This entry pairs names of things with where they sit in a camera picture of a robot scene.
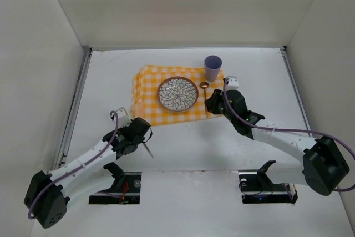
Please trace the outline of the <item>copper coloured spoon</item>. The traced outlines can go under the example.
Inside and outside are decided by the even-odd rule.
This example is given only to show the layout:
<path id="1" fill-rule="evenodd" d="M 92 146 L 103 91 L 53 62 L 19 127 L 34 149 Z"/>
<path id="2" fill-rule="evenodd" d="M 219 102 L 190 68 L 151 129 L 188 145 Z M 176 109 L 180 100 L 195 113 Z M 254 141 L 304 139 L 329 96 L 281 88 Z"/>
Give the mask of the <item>copper coloured spoon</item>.
<path id="1" fill-rule="evenodd" d="M 209 83 L 208 82 L 201 82 L 199 84 L 199 87 L 204 91 L 204 101 L 206 101 L 207 100 L 207 89 L 209 87 Z M 206 106 L 205 106 L 205 116 L 206 116 L 206 119 L 209 117 Z"/>

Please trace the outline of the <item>silver metal fork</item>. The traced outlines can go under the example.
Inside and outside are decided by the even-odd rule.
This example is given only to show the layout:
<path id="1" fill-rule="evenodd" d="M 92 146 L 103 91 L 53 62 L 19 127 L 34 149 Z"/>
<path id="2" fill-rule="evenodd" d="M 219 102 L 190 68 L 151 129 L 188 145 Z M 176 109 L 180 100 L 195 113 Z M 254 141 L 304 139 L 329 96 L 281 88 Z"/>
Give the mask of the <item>silver metal fork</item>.
<path id="1" fill-rule="evenodd" d="M 150 156 L 151 156 L 152 158 L 154 158 L 154 156 L 153 156 L 152 152 L 150 151 L 148 145 L 147 145 L 146 143 L 143 143 L 143 145 L 144 145 L 146 151 L 150 154 Z"/>

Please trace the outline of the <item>lilac plastic cup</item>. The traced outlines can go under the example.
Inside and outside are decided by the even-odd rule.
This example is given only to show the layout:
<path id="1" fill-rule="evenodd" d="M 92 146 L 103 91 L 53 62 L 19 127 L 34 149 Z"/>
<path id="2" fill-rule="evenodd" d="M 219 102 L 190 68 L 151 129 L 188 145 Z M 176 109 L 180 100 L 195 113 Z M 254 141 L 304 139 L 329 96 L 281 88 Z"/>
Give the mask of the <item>lilac plastic cup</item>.
<path id="1" fill-rule="evenodd" d="M 222 66 L 222 60 L 220 57 L 211 55 L 205 58 L 204 60 L 204 70 L 205 78 L 209 82 L 213 82 L 217 79 L 219 71 Z"/>

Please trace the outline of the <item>yellow white checkered napkin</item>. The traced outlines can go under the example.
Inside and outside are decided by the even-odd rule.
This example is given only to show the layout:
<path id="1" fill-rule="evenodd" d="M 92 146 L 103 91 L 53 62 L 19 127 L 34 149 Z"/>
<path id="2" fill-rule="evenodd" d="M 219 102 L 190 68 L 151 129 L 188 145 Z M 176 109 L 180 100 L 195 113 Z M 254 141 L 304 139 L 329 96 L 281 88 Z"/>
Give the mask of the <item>yellow white checkered napkin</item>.
<path id="1" fill-rule="evenodd" d="M 184 77 L 196 85 L 199 97 L 196 104 L 189 110 L 172 112 L 159 103 L 158 87 L 164 80 L 171 77 Z M 131 116 L 141 117 L 152 126 L 217 118 L 217 115 L 205 112 L 204 98 L 211 97 L 215 89 L 222 88 L 223 78 L 223 71 L 220 70 L 217 79 L 210 82 L 209 87 L 203 90 L 199 87 L 199 84 L 205 80 L 203 68 L 146 65 L 133 78 Z"/>

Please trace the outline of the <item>floral patterned ceramic plate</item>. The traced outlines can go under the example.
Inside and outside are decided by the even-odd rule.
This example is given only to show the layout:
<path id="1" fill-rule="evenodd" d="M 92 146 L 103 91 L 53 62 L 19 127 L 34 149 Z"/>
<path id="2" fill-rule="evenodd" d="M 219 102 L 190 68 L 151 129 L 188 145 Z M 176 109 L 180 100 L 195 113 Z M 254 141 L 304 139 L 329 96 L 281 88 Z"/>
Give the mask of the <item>floral patterned ceramic plate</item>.
<path id="1" fill-rule="evenodd" d="M 185 112 L 197 103 L 199 90 L 190 79 L 174 76 L 160 83 L 157 98 L 165 109 L 171 112 Z"/>

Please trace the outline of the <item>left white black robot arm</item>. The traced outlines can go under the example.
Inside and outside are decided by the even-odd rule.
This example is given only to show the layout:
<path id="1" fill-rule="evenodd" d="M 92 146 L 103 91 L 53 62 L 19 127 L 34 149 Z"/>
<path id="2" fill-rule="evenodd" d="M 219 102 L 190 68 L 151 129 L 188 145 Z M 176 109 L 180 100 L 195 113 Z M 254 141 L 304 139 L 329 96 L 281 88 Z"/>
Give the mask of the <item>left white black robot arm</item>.
<path id="1" fill-rule="evenodd" d="M 83 181 L 94 174 L 107 174 L 112 181 L 109 190 L 128 191 L 125 172 L 116 160 L 137 150 L 146 143 L 145 135 L 151 125 L 143 118 L 135 118 L 123 127 L 115 127 L 82 156 L 69 164 L 45 173 L 33 175 L 24 204 L 29 209 L 29 219 L 35 219 L 44 229 L 53 227 L 66 214 L 73 197 L 70 194 Z"/>

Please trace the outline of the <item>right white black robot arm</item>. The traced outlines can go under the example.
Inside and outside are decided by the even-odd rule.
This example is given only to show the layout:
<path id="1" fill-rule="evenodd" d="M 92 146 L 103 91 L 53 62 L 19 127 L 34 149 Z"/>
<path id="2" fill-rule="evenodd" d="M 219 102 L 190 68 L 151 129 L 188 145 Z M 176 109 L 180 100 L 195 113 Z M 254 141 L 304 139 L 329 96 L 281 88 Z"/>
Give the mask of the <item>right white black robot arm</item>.
<path id="1" fill-rule="evenodd" d="M 205 100 L 205 107 L 209 113 L 223 115 L 239 134 L 297 159 L 301 163 L 301 181 L 316 193 L 328 196 L 334 191 L 343 193 L 354 189 L 354 186 L 338 187 L 350 171 L 338 146 L 352 153 L 340 139 L 314 130 L 278 128 L 264 115 L 249 110 L 238 90 L 214 90 Z"/>

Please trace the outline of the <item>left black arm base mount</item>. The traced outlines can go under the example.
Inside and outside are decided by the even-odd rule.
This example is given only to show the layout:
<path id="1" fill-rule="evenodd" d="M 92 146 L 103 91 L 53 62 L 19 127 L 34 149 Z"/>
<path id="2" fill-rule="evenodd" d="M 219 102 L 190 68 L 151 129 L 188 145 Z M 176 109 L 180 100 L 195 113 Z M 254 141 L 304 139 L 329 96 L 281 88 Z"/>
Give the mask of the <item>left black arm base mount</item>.
<path id="1" fill-rule="evenodd" d="M 125 172 L 116 163 L 109 163 L 104 169 L 110 173 L 110 187 L 89 197 L 89 205 L 138 205 L 142 172 Z"/>

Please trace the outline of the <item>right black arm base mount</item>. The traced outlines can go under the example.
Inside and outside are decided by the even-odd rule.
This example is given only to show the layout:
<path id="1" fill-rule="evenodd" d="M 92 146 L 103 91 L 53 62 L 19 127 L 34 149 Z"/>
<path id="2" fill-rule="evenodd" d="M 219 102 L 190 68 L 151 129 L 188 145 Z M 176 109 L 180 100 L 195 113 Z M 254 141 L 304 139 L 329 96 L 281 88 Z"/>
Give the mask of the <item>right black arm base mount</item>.
<path id="1" fill-rule="evenodd" d="M 239 172 L 239 190 L 243 204 L 295 204 L 298 200 L 293 184 L 274 184 L 258 171 Z"/>

